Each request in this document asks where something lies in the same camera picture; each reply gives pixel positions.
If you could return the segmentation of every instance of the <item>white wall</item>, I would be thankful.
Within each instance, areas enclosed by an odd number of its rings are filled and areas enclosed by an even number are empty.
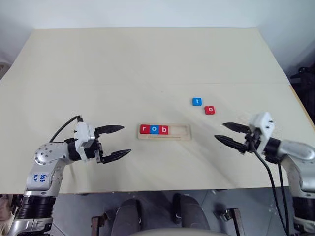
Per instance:
[[[315,0],[0,0],[0,61],[32,28],[143,26],[257,26],[287,75],[315,58]]]

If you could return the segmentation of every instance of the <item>gray floor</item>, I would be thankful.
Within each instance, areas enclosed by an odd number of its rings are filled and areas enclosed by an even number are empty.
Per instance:
[[[116,209],[129,198],[137,198],[142,203],[144,229],[179,227],[170,218],[171,201],[176,192],[196,198],[203,207],[213,231],[236,235],[232,220],[222,222],[213,214],[216,209],[225,206],[240,209],[244,230],[248,236],[285,235],[270,188],[97,193],[86,196],[60,194],[54,207],[54,224],[50,233],[54,236],[91,235],[91,217],[107,212],[111,220],[101,228],[100,235],[109,236]],[[286,193],[292,216],[292,202],[288,189]],[[293,233],[292,221],[290,224],[291,233]]]

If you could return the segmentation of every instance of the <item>black cable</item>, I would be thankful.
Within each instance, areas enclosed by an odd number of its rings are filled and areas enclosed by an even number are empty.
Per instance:
[[[49,140],[49,142],[53,142],[54,139],[56,138],[56,136],[67,126],[69,125],[71,122],[73,122],[75,119],[79,121],[82,121],[82,118],[81,116],[75,116],[75,117],[72,117],[70,120],[68,120],[63,126],[60,127],[60,129],[54,134],[54,136]]]
[[[268,175],[269,175],[269,179],[270,179],[270,182],[271,182],[271,187],[272,187],[272,192],[274,194],[274,198],[275,198],[275,202],[276,202],[276,207],[277,207],[277,211],[278,211],[278,214],[279,214],[279,217],[280,217],[280,220],[281,220],[281,223],[282,223],[282,226],[284,228],[284,231],[285,231],[285,234],[287,236],[289,236],[287,234],[287,230],[286,230],[286,226],[284,225],[284,220],[282,218],[282,215],[281,215],[281,212],[280,212],[280,208],[279,208],[279,204],[278,204],[278,199],[277,199],[277,193],[276,193],[276,187],[275,187],[275,182],[274,182],[274,178],[272,177],[272,174],[271,174],[271,171],[269,169],[269,166],[267,165],[267,163],[261,158],[261,156],[259,155],[259,153],[257,152],[255,146],[254,146],[254,143],[253,141],[250,142],[250,145],[251,145],[251,150],[255,153],[255,155],[257,156],[257,158],[260,160],[260,162],[264,165],[264,167],[266,168],[267,172],[268,172]]]
[[[288,213],[288,210],[287,210],[287,202],[286,202],[286,196],[285,196],[285,191],[284,191],[284,181],[283,181],[283,178],[282,178],[282,170],[281,170],[280,163],[278,163],[278,170],[279,170],[279,178],[280,178],[282,199],[283,199],[284,211],[285,211],[286,234],[290,235],[289,213]]]

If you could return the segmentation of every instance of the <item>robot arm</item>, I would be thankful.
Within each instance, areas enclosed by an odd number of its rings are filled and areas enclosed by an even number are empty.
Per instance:
[[[103,157],[102,133],[122,129],[120,125],[93,128],[80,118],[74,131],[74,138],[64,142],[49,142],[40,146],[34,157],[22,206],[14,219],[9,236],[47,235],[53,222],[52,211],[63,179],[63,169],[74,161],[95,158],[97,163],[108,163],[122,158],[131,150],[121,150]]]
[[[269,113],[254,116],[249,126],[223,125],[245,133],[246,141],[242,144],[227,136],[215,135],[220,142],[242,154],[246,151],[252,153],[253,144],[258,154],[266,156],[266,161],[284,167],[293,197],[294,227],[302,233],[315,233],[315,149],[307,144],[271,138],[274,123]]]

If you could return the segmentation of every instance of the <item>blue letter block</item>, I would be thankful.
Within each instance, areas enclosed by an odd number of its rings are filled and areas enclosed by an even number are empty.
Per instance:
[[[202,105],[202,100],[200,97],[194,97],[192,99],[192,105],[200,107]]]
[[[159,134],[159,125],[150,125],[150,134]]]

